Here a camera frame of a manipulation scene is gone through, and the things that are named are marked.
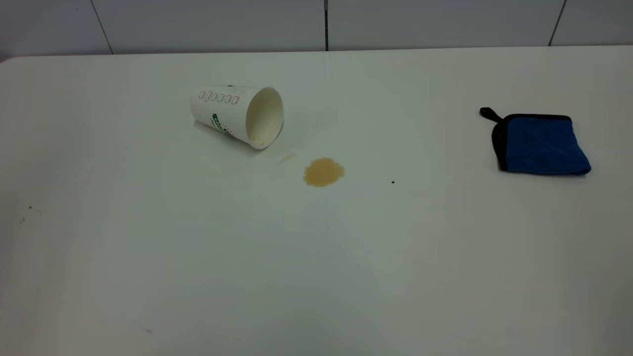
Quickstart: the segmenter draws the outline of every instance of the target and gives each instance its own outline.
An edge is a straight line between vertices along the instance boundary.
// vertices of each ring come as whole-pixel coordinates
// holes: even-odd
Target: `green logo on cup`
[[[217,114],[213,114],[213,116],[211,116],[213,118],[213,122],[215,123],[215,127],[218,128],[218,130],[226,132],[227,134],[235,137],[235,135],[233,135],[233,132],[229,131],[226,127],[222,127],[222,125],[220,124],[220,121],[218,120],[218,115]]]
[[[213,114],[212,117],[213,117],[213,122],[218,127],[218,129],[220,129],[220,131],[226,131],[225,129],[222,128],[222,125],[220,125],[220,121],[218,120],[218,115]]]

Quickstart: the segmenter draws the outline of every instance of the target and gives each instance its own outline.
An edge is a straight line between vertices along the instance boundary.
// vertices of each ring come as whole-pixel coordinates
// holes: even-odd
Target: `liquid puddle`
[[[331,158],[319,158],[312,161],[303,173],[303,181],[314,187],[325,187],[338,181],[345,175],[345,168]]]

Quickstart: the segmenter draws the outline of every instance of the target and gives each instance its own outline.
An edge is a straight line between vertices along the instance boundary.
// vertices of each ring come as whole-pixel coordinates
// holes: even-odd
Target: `paper cup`
[[[206,86],[191,96],[197,121],[256,149],[268,147],[284,123],[284,104],[271,87]]]

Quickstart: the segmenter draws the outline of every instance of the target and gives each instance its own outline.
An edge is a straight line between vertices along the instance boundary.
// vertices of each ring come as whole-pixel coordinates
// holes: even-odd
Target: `white table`
[[[277,88],[280,137],[202,84]],[[571,116],[592,172],[500,172],[481,106]],[[630,46],[9,60],[0,355],[629,355],[632,112]]]

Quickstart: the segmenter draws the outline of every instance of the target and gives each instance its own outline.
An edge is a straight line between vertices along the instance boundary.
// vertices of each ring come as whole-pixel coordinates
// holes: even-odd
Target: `microfiber towel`
[[[490,108],[481,108],[479,113],[497,122],[492,130],[492,146],[501,170],[576,175],[591,170],[573,134],[570,117],[512,114],[502,119]]]

